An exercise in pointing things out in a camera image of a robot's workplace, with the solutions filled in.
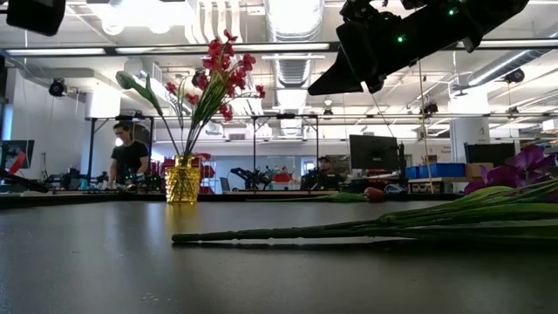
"table surface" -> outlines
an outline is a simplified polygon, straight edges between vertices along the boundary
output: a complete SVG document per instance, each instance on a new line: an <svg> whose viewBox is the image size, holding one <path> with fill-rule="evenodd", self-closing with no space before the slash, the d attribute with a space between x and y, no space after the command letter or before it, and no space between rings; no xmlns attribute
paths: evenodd
<svg viewBox="0 0 558 314"><path fill-rule="evenodd" d="M430 204L108 202L0 211L0 313L558 312L556 252L362 238L170 241L176 232L346 222Z"/></svg>

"blue box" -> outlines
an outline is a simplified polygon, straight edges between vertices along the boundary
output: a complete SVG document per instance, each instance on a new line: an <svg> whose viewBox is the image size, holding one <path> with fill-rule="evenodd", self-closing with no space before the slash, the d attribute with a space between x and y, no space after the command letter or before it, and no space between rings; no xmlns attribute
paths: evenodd
<svg viewBox="0 0 558 314"><path fill-rule="evenodd" d="M407 179L418 179L419 178L419 166L407 167L405 168L405 178Z"/></svg>
<svg viewBox="0 0 558 314"><path fill-rule="evenodd" d="M432 178L463 178L465 177L464 163L435 163L430 165ZM426 166L420 166L418 171L420 179L428 178L428 169Z"/></svg>

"ceiling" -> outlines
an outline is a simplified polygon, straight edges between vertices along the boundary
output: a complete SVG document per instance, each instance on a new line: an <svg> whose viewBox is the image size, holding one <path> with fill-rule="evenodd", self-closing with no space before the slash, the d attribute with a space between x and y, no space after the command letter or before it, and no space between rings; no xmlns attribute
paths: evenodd
<svg viewBox="0 0 558 314"><path fill-rule="evenodd" d="M343 3L342 1L325 1L319 40L337 41L335 29L343 22L338 14ZM379 10L389 10L402 16L409 14L409 11L405 11L400 2L396 0L391 0L387 8L381 8L381 1L374 1L372 4ZM243 41L248 43L267 42L269 34L263 15L265 11L263 0L241 0L240 9L240 29ZM218 13L215 10L213 14L217 17ZM296 13L293 14L292 19L296 21L298 17ZM557 15L558 1L532 0L531 4L522 13L489 33L486 38L537 38L541 31L555 24ZM147 27L126 27L119 35L110 36L103 32L101 19L86 5L85 0L67 2L64 22L57 36L52 38L30 32L26 33L6 25L4 21L0 22L0 48L153 44L188 44L184 35L184 27L173 26L169 32L164 34L154 34ZM464 51L437 52L424 58L421 61L420 68L419 65L414 65L390 75L385 81L384 89L373 96L369 93L307 96L303 113L321 113L326 99L331 100L334 114L374 114L378 112L378 108L383 113L418 113L421 104L419 101L421 87L423 91L428 91L435 85L442 88L434 89L433 91L436 93L431 94L431 97L438 103L439 110L446 112L449 94L447 88L443 87L455 83L455 81L449 79L452 74L467 75L475 72L507 52L476 51L472 54ZM325 72L333 64L336 57L335 53L324 53L322 55L324 59L311 61L311 80L317 79L321 73ZM268 91L273 91L276 87L273 66L271 62L262 60L261 56L256 55L257 64L253 70L254 81L258 85L264 85ZM27 67L30 69L36 67L41 69L91 68L112 79L116 71L124 68L124 63L127 60L128 58L125 57L30 58L27 60ZM186 70L191 71L193 68L201 68L202 66L200 56L142 57L142 61L147 65L151 63L159 65L165 73L165 80L174 80L177 74L184 75ZM526 73L526 78L518 85L509 86L509 92L508 86L504 83L488 83L488 101L491 111L503 113L510 105L521 102L527 104L529 99L531 102L535 101L536 106L525 106L522 112L542 113L553 111L558 106L555 97L548 97L540 103L536 103L536 100L556 92L556 89L558 89L555 86L555 82L558 81L558 72L554 72L557 68L558 54L556 51L551 51L543 57L522 66L521 69ZM267 95L266 99L262 101L262 109L264 112L269 110L268 113L272 113L272 109L277 102L276 93L268 92ZM145 104L135 104L133 101L126 102L126 106L137 106L139 109L146 110ZM358 122L363 123L360 119L334 119L326 123L354 125ZM529 123L535 122L540 121L537 119L529 121Z"/></svg>

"vase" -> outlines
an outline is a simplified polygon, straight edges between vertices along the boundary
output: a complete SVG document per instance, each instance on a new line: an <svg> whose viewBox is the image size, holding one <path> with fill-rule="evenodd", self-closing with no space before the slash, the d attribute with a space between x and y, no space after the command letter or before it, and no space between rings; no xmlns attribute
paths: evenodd
<svg viewBox="0 0 558 314"><path fill-rule="evenodd" d="M193 156L176 156L174 167L167 169L167 203L190 203L198 201L201 171L192 167Z"/></svg>

